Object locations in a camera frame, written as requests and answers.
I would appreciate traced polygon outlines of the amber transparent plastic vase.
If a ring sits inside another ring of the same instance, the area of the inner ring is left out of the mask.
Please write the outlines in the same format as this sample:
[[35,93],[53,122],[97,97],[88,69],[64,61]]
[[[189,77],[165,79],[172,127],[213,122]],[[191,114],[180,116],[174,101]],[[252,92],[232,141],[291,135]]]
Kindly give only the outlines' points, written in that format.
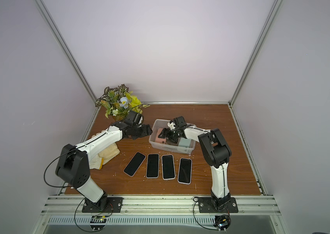
[[127,114],[112,116],[112,118],[114,119],[114,121],[124,121],[126,117],[127,117]]

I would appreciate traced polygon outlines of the beige cased phone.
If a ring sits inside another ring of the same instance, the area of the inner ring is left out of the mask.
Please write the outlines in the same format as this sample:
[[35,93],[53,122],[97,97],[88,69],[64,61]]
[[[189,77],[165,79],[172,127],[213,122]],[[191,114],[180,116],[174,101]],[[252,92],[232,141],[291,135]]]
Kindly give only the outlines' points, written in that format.
[[162,175],[164,180],[175,179],[175,164],[173,155],[162,156]]

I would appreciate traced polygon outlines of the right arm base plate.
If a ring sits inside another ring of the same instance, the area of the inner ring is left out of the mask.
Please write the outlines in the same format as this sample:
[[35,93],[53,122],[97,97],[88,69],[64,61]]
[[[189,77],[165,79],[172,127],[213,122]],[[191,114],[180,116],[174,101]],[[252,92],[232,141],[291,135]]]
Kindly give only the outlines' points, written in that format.
[[214,199],[212,197],[198,197],[196,202],[200,213],[238,213],[235,198]]

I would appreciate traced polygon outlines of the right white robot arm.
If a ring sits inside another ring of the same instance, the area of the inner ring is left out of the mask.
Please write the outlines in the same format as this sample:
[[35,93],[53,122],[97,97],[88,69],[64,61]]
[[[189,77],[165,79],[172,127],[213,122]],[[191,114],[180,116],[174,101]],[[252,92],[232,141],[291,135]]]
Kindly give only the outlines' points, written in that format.
[[186,123],[183,117],[177,117],[167,123],[167,127],[158,134],[158,137],[173,143],[185,138],[200,144],[203,157],[211,167],[213,208],[219,212],[226,209],[231,201],[227,169],[232,152],[221,131],[218,128],[212,130],[198,128],[196,125]]

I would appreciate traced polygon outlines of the white phone black screen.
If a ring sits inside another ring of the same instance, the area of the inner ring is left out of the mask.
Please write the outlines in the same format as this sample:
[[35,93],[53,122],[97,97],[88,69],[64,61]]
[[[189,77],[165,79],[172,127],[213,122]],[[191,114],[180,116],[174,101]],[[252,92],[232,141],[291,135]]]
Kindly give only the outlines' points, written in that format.
[[192,160],[181,158],[178,171],[178,182],[189,185],[192,175]]

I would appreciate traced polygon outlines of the pink cased phone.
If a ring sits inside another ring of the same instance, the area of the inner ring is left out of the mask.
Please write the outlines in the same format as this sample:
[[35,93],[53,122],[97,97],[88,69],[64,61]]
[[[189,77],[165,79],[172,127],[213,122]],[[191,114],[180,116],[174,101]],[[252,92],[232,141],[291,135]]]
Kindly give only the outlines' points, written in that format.
[[166,138],[163,136],[163,128],[159,128],[155,138],[156,143],[165,144]]

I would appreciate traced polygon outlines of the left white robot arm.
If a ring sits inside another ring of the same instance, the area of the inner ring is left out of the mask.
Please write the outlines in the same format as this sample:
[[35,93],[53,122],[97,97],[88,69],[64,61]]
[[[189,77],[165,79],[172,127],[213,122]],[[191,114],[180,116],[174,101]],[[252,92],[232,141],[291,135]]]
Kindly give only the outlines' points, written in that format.
[[108,207],[107,193],[91,178],[90,162],[100,152],[121,139],[137,139],[152,134],[150,125],[143,124],[142,114],[129,111],[123,121],[77,145],[63,147],[55,174],[84,196],[88,212],[103,212]]

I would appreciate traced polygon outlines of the left controller board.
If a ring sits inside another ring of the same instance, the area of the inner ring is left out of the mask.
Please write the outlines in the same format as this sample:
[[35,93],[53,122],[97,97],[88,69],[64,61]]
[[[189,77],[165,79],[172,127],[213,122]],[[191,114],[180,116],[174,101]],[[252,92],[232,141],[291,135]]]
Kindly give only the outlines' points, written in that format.
[[107,217],[104,215],[94,215],[90,219],[90,227],[93,232],[101,231],[107,222]]

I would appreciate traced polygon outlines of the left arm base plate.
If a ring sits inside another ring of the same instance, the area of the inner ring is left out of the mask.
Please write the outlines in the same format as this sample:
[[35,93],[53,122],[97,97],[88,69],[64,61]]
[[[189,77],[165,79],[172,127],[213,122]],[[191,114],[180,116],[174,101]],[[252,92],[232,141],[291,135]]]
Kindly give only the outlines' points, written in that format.
[[123,197],[101,197],[96,203],[84,198],[83,213],[120,213]]

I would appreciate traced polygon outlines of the artificial green leafy plant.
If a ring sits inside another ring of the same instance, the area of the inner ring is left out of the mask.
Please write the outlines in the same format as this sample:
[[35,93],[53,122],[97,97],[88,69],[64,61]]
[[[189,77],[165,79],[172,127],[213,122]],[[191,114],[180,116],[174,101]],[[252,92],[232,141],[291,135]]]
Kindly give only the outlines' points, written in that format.
[[141,114],[143,108],[150,107],[149,104],[142,103],[137,96],[132,94],[132,91],[124,84],[118,87],[104,89],[103,95],[95,101],[95,107],[105,108],[105,116],[117,116],[129,114],[130,111],[135,111]]

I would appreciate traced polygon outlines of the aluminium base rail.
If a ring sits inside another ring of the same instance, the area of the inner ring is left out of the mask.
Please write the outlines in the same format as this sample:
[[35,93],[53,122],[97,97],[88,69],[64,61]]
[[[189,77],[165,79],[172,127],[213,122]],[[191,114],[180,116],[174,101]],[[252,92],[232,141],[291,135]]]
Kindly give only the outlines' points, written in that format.
[[[84,197],[77,195],[50,196],[42,209],[32,233],[43,234],[48,225],[72,225],[78,231],[90,234],[90,219],[94,215],[107,217],[105,227],[112,225],[186,225],[213,229],[216,215],[224,213],[200,213],[196,204],[198,197],[165,195],[114,195],[123,197],[120,213],[83,213]],[[265,216],[276,234],[287,234],[284,219],[273,196],[237,196],[239,212],[236,216]]]

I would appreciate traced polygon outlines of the green cased phone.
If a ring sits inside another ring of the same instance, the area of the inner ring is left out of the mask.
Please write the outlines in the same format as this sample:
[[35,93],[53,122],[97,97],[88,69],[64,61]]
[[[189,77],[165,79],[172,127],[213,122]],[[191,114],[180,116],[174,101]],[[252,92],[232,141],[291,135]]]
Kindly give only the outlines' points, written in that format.
[[178,142],[178,146],[182,148],[189,148],[191,145],[191,139],[188,138],[180,138]]

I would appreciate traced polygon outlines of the clear plastic storage box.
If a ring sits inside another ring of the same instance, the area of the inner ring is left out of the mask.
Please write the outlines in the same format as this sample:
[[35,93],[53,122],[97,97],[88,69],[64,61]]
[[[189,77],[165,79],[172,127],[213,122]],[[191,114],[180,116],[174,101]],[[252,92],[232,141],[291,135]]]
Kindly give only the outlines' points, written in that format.
[[184,128],[192,126],[186,123],[184,117],[170,120],[157,119],[152,127],[149,143],[153,148],[181,153],[191,154],[195,149],[196,141],[185,138]]

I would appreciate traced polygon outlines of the dark phone black screen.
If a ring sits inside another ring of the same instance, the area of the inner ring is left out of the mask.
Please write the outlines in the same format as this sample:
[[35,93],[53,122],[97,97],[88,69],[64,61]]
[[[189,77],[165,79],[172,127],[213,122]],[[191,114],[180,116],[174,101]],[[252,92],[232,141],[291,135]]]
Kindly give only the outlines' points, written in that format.
[[130,177],[133,177],[137,170],[142,165],[143,161],[145,160],[146,156],[140,152],[137,152],[127,166],[124,168],[124,173]]

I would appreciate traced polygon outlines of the controller board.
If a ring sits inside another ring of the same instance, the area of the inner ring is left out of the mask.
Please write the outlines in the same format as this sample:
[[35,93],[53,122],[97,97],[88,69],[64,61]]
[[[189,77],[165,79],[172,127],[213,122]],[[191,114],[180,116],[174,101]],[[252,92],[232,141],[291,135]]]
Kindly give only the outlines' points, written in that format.
[[220,231],[226,232],[226,230],[229,228],[230,225],[231,225],[231,218],[228,214],[215,216],[215,222],[213,226],[217,228],[219,232]]
[[104,215],[94,215],[90,219],[90,227],[93,232],[101,231],[107,222],[107,217]]

